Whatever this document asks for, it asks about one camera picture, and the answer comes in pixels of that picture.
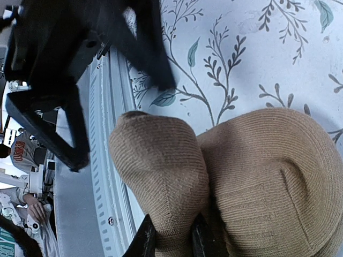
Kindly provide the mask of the brown ribbed sock pair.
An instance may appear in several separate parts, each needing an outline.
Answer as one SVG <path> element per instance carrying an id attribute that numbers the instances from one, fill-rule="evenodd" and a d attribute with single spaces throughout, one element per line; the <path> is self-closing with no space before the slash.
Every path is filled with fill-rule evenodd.
<path id="1" fill-rule="evenodd" d="M 310 116 L 240 115 L 195 135 L 183 120 L 123 114 L 110 153 L 156 230 L 155 256 L 193 256 L 202 214 L 229 256 L 337 256 L 342 159 Z"/>

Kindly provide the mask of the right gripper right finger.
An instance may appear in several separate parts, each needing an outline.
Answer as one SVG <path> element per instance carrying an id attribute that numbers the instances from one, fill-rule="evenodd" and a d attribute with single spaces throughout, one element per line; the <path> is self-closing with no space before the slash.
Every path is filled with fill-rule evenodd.
<path id="1" fill-rule="evenodd" d="M 229 257 L 225 245 L 216 240 L 201 213 L 192 224 L 191 234 L 194 257 Z"/>

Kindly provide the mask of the aluminium front rail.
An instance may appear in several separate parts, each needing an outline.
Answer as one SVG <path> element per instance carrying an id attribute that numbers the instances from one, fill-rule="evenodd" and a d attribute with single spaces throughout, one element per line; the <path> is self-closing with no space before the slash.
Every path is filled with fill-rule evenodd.
<path id="1" fill-rule="evenodd" d="M 110 49 L 91 62 L 78 87 L 90 162 L 79 172 L 56 162 L 54 204 L 59 252 L 61 256 L 122 256 L 144 218 L 109 149 L 117 118 L 136 107 L 126 59 Z"/>

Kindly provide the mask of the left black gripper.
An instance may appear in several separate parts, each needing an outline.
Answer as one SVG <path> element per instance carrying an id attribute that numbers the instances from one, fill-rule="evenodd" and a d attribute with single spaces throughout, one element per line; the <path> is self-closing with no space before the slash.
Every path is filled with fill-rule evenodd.
<path id="1" fill-rule="evenodd" d="M 31 85 L 45 79 L 78 81 L 110 41 L 121 1 L 3 1 L 15 24 L 6 28 L 4 76 Z"/>

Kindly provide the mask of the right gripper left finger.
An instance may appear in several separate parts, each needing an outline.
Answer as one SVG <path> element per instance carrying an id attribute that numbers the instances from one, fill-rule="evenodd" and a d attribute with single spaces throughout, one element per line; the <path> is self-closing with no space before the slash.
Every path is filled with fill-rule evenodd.
<path id="1" fill-rule="evenodd" d="M 156 230 L 149 214 L 145 215 L 125 257 L 155 257 Z"/>

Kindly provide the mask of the person in grey shirt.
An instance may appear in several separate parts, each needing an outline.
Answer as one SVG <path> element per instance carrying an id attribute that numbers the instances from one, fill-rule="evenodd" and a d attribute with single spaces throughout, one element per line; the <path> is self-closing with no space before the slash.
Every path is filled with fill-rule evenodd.
<path id="1" fill-rule="evenodd" d="M 30 179 L 39 170 L 34 160 L 41 145 L 27 131 L 21 132 L 11 146 L 1 145 L 1 158 L 10 157 Z M 59 256 L 53 202 L 31 193 L 28 186 L 1 190 L 1 256 Z"/>

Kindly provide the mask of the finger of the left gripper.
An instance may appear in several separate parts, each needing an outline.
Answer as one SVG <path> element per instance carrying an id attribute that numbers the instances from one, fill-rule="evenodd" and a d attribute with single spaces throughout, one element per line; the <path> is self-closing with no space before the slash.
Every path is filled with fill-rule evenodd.
<path id="1" fill-rule="evenodd" d="M 145 72 L 159 91 L 174 90 L 176 81 L 162 39 L 159 1 L 101 1 L 99 27 L 105 39 L 138 71 Z M 136 16 L 136 34 L 126 23 L 124 11 Z"/>
<path id="2" fill-rule="evenodd" d="M 32 85 L 29 90 L 8 93 L 5 107 L 16 122 L 35 136 L 72 172 L 78 172 L 88 166 L 90 147 L 79 89 L 73 79 L 38 83 Z M 57 134 L 52 125 L 36 113 L 50 112 L 57 107 L 65 113 L 72 146 Z"/>

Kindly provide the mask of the floral table mat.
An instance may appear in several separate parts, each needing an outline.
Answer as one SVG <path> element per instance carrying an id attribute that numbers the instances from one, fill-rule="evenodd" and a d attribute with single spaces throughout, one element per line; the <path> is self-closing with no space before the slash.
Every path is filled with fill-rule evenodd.
<path id="1" fill-rule="evenodd" d="M 161 14 L 178 85 L 157 93 L 130 70 L 138 110 L 201 133 L 252 110 L 291 108 L 342 145 L 342 1 L 162 1 Z"/>

